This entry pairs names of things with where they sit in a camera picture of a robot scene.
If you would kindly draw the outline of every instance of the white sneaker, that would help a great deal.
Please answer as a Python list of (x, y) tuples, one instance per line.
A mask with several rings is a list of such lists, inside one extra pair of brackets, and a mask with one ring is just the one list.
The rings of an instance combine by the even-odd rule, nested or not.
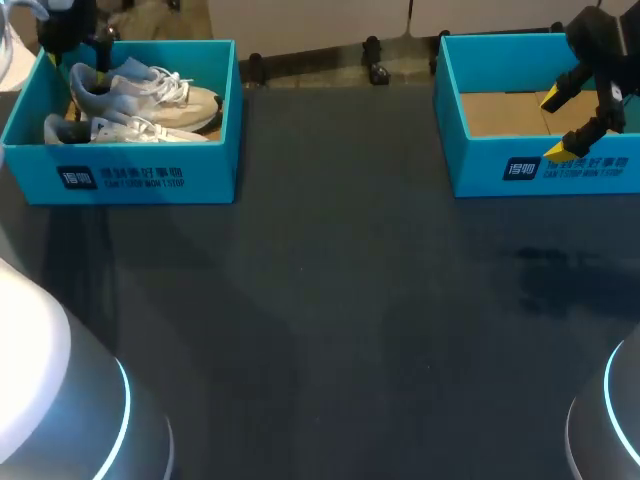
[(70, 122), (60, 115), (51, 114), (44, 121), (44, 143), (60, 145), (208, 141), (206, 137), (197, 133), (162, 127), (140, 117), (107, 113), (118, 121), (95, 117), (91, 121)]
[(114, 110), (142, 117), (163, 127), (188, 132), (214, 123), (222, 114), (222, 100), (214, 92), (194, 87), (191, 80), (180, 78), (160, 67), (129, 58), (100, 82), (98, 72), (83, 63), (70, 71), (71, 95), (89, 117)]

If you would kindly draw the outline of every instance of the cardboard box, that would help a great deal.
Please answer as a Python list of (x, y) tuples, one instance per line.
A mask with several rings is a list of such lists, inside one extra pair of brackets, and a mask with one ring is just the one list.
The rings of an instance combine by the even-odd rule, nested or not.
[(564, 34), (442, 39), (434, 106), (456, 196), (640, 192), (637, 99), (625, 106), (626, 133), (607, 134), (587, 158), (554, 164), (543, 157), (594, 115), (595, 92), (553, 115), (532, 106), (576, 64)]
[(242, 121), (242, 85), (232, 41), (116, 42), (113, 65), (134, 57), (178, 71), (218, 93), (224, 115), (217, 141), (44, 145), (50, 113), (65, 115), (71, 95), (64, 72), (95, 64), (87, 46), (56, 69), (41, 52), (2, 135), (5, 158), (32, 205), (231, 203)]

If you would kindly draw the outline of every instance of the shoe sole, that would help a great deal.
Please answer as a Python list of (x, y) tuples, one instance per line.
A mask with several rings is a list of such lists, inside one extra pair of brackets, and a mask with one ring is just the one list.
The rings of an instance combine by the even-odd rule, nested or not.
[(186, 125), (184, 127), (179, 127), (178, 130), (183, 130), (185, 132), (199, 133), (201, 130), (208, 130), (209, 128), (213, 128), (215, 126), (219, 126), (218, 124), (222, 124), (222, 105), (223, 101), (218, 95), (216, 95), (216, 103), (218, 104), (218, 110), (213, 114), (212, 117), (202, 120), (198, 123), (194, 123), (193, 125)]
[[(202, 120), (198, 123), (194, 123), (192, 125), (185, 125), (182, 127), (172, 127), (172, 128), (175, 128), (176, 130), (182, 130), (183, 132), (198, 133), (201, 130), (208, 130), (210, 128), (213, 129), (214, 127), (221, 126), (222, 125), (222, 105), (224, 102), (217, 95), (216, 95), (216, 103), (218, 104), (218, 111), (214, 113), (212, 117), (206, 120)], [(76, 106), (75, 108), (81, 112), (80, 120), (84, 120), (84, 121), (88, 120), (89, 119), (88, 115), (80, 109), (77, 103), (75, 104), (75, 106)]]

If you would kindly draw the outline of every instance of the white wall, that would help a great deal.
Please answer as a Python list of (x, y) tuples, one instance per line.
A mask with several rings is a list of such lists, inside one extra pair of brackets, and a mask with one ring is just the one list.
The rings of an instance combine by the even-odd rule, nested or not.
[(241, 60), (399, 37), (409, 16), (409, 0), (208, 2), (214, 38), (236, 40)]
[[(637, 0), (603, 0), (602, 8), (621, 15)], [(414, 0), (411, 35), (430, 37), (443, 30), (481, 33), (550, 27), (570, 22), (596, 0)]]

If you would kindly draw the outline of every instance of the black mount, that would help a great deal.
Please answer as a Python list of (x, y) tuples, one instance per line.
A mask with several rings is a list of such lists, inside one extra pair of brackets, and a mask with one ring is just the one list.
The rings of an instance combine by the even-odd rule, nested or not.
[(267, 68), (264, 65), (262, 55), (252, 53), (249, 56), (249, 86), (253, 88), (266, 87), (267, 79)]
[(380, 65), (382, 60), (380, 40), (377, 37), (369, 37), (362, 44), (362, 48), (364, 49), (362, 60), (369, 70), (369, 82), (371, 82), (371, 85), (389, 85), (391, 74)]
[(440, 53), (440, 41), (442, 37), (451, 35), (449, 30), (443, 30), (437, 37), (429, 38), (429, 71), (431, 75), (436, 74), (438, 69), (438, 54)]

